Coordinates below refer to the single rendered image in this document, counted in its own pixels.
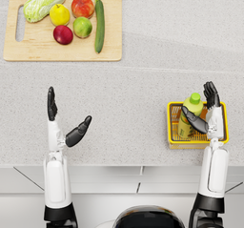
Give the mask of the green tea bottle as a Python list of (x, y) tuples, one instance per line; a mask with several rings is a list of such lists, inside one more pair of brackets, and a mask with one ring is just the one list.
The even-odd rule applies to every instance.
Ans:
[[(200, 116), (203, 110), (203, 102), (199, 93), (192, 93), (190, 97), (184, 100), (183, 105), (197, 116)], [(177, 133), (182, 138), (190, 138), (194, 133), (193, 127), (183, 113), (179, 117)]]

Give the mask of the yellow slatted basket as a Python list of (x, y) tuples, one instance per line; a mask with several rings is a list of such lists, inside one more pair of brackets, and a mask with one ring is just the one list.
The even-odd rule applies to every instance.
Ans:
[[(170, 149), (205, 149), (210, 145), (210, 140), (206, 135), (195, 132), (191, 138), (182, 138), (178, 135), (178, 121), (181, 114), (182, 101), (170, 102), (167, 105), (167, 120), (168, 120), (168, 141)], [(207, 102), (203, 102), (203, 110), (200, 115), (202, 119), (206, 120)], [(224, 136), (219, 139), (223, 144), (229, 141), (229, 130), (227, 121), (226, 105), (220, 102), (222, 108)]]

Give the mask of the wooden cutting board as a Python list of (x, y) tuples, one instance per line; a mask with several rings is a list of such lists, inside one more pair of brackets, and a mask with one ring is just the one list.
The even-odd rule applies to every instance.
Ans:
[[(48, 17), (25, 23), (23, 40), (16, 40), (19, 8), (28, 0), (9, 0), (3, 57), (7, 61), (118, 61), (122, 57), (122, 0), (101, 0), (105, 10), (105, 40), (100, 53), (94, 49), (95, 34), (75, 36), (69, 45), (58, 44)], [(72, 0), (65, 0), (69, 7)]]

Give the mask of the dark red plum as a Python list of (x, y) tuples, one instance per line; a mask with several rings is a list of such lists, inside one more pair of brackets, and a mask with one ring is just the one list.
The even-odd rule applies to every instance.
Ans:
[(53, 38), (61, 45), (68, 45), (73, 40), (73, 33), (69, 27), (60, 25), (53, 30)]

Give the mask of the green apple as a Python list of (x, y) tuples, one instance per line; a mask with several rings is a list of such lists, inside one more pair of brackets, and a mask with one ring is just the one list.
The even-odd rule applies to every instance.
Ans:
[(92, 22), (86, 17), (77, 17), (72, 25), (75, 35), (79, 38), (86, 38), (92, 32)]

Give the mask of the green cucumber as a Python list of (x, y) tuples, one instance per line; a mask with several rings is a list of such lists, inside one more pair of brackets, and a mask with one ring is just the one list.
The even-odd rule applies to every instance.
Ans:
[(96, 13), (96, 34), (94, 49), (97, 53), (101, 53), (104, 45), (105, 38), (105, 13), (104, 5), (101, 0), (95, 0), (95, 13)]

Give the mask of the dark round robot body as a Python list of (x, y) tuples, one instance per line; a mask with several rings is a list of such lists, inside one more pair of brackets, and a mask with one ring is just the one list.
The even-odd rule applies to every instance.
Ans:
[(122, 212), (112, 228), (185, 228), (171, 210), (155, 205), (140, 205)]

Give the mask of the yellow pear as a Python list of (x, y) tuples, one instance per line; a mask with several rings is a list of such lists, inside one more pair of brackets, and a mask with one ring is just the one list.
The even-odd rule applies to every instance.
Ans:
[(51, 7), (50, 19), (54, 26), (68, 25), (70, 18), (70, 11), (63, 4), (55, 4)]

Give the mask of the red and yellow apple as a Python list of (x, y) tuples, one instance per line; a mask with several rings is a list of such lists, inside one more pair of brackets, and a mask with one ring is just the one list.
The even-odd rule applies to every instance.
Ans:
[(71, 11), (74, 17), (91, 18), (94, 13), (92, 0), (72, 0)]

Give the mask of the green napa cabbage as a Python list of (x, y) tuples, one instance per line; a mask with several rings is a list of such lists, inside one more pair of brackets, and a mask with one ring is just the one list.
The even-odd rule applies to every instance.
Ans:
[(36, 23), (45, 18), (55, 4), (63, 4), (65, 0), (28, 0), (24, 4), (23, 13), (26, 20)]

